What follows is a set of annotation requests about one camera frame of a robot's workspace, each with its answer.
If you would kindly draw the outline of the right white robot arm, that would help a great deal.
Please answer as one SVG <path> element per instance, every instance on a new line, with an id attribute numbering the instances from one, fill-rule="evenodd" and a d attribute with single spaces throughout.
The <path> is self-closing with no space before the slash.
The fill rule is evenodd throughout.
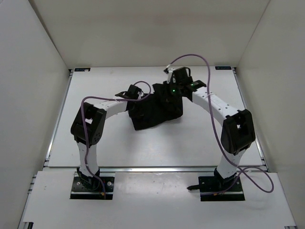
<path id="1" fill-rule="evenodd" d="M 233 184 L 241 157 L 255 141 L 251 112 L 234 108 L 220 99 L 210 90 L 209 83 L 194 81 L 188 67 L 167 66 L 164 72 L 168 76 L 165 84 L 172 95 L 188 98 L 210 114 L 212 123 L 222 126 L 221 136 L 217 136 L 216 141 L 223 155 L 214 170 L 213 184 L 217 190 L 225 191 Z"/>

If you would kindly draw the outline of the black pleated skirt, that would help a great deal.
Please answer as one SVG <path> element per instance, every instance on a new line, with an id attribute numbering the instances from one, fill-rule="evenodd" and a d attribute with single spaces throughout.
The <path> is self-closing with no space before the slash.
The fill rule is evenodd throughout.
<path id="1" fill-rule="evenodd" d="M 152 85 L 154 93 L 139 102 L 128 102 L 127 111 L 134 129 L 144 130 L 183 115 L 183 100 L 170 92 L 166 83 Z"/>

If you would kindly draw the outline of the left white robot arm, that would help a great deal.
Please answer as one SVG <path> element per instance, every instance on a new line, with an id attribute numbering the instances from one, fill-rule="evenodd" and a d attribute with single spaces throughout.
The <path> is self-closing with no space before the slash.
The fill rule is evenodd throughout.
<path id="1" fill-rule="evenodd" d="M 140 81 L 131 84 L 128 91 L 116 94 L 113 98 L 86 96 L 81 101 L 80 109 L 71 126 L 71 134 L 77 143 L 80 154 L 80 166 L 77 174 L 82 184 L 90 191 L 100 191 L 106 196 L 105 184 L 100 177 L 97 163 L 97 144 L 100 141 L 106 119 L 126 112 L 128 105 L 147 99 L 152 88 L 145 94 L 137 87 Z"/>

